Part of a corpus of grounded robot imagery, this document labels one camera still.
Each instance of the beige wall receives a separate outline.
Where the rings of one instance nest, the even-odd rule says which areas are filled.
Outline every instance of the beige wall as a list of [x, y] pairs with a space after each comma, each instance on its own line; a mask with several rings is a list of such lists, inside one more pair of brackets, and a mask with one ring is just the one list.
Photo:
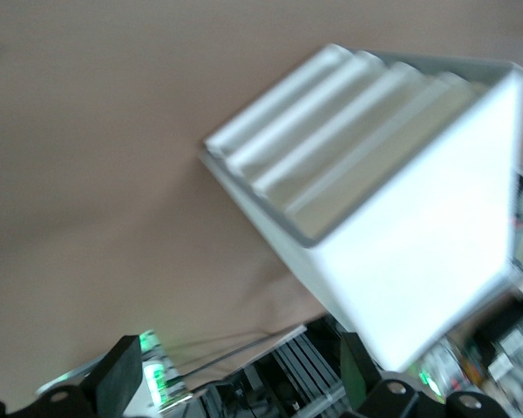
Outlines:
[[329, 42], [523, 65], [523, 0], [0, 1], [0, 398], [121, 334], [187, 371], [322, 312], [196, 155]]

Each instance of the white plastic part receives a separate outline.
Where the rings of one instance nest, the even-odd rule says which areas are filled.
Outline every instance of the white plastic part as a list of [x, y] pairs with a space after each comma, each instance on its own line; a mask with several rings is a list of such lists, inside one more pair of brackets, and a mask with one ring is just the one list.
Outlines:
[[310, 292], [402, 370], [506, 284], [523, 70], [376, 54], [373, 81], [333, 102], [321, 85], [358, 57], [327, 46], [208, 138], [202, 159]]

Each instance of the green led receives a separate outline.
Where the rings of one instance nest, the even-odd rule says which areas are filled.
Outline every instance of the green led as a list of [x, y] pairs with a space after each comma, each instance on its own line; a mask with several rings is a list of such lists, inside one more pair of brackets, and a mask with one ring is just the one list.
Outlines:
[[147, 386], [151, 392], [153, 403], [160, 407], [170, 401], [167, 393], [167, 384], [165, 382], [165, 369], [160, 364], [152, 364], [144, 369]]
[[426, 375], [425, 372], [420, 372], [420, 373], [418, 374], [418, 376], [420, 377], [420, 380], [421, 380], [425, 385], [428, 384], [428, 376]]
[[149, 351], [152, 347], [149, 341], [147, 340], [147, 335], [142, 334], [139, 336], [139, 346], [141, 347], [141, 352], [144, 353]]

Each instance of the white box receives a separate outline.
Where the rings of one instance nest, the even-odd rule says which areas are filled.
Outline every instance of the white box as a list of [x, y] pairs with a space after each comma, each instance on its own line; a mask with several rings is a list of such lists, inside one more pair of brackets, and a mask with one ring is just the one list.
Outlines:
[[[463, 96], [422, 105], [438, 78]], [[515, 64], [328, 45], [201, 158], [310, 292], [402, 370], [506, 284], [522, 117]]]

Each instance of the wire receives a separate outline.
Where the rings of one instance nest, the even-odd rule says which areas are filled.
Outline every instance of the wire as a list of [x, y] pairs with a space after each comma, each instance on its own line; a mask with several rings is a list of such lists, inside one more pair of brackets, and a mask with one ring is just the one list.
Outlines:
[[174, 383], [178, 383], [179, 381], [182, 381], [183, 379], [186, 379], [187, 377], [190, 377], [190, 376], [193, 376], [194, 374], [198, 374], [199, 372], [205, 370], [206, 368], [210, 368], [212, 367], [213, 365], [217, 364], [217, 363], [220, 363], [221, 361], [223, 360], [226, 360], [227, 358], [229, 357], [232, 357], [234, 355], [237, 355], [238, 353], [241, 353], [245, 350], [248, 350], [249, 348], [251, 347], [255, 347], [257, 345], [260, 345], [262, 344], [263, 342], [265, 341], [268, 341], [268, 340], [271, 340], [279, 335], [285, 335], [285, 334], [288, 334], [290, 333], [291, 331], [294, 331], [295, 329], [297, 329], [299, 326], [298, 325], [295, 325], [293, 327], [289, 327], [289, 328], [285, 328], [277, 333], [274, 333], [274, 334], [268, 334], [264, 337], [261, 337], [259, 340], [255, 340], [255, 341], [252, 341], [252, 342], [249, 342], [248, 344], [246, 344], [245, 346], [242, 346], [242, 347], [239, 347], [239, 348], [236, 348], [235, 350], [229, 352], [229, 353], [226, 353], [224, 355], [222, 355], [221, 357], [218, 357], [216, 358], [215, 360], [211, 360], [210, 362], [204, 364], [203, 366], [199, 366], [198, 368], [192, 370], [191, 372], [188, 372], [186, 374], [183, 374], [179, 377], [175, 377], [173, 379], [170, 379], [168, 381], [166, 381], [166, 383], [171, 386], [172, 384]]
[[182, 416], [180, 418], [186, 418], [186, 415], [188, 415], [188, 409], [190, 409], [190, 402], [188, 402], [184, 407], [184, 412], [182, 413]]
[[258, 415], [255, 414], [254, 410], [252, 409], [252, 407], [250, 407], [250, 404], [248, 404], [248, 409], [250, 410], [250, 412], [252, 413], [252, 416], [254, 418], [258, 418]]

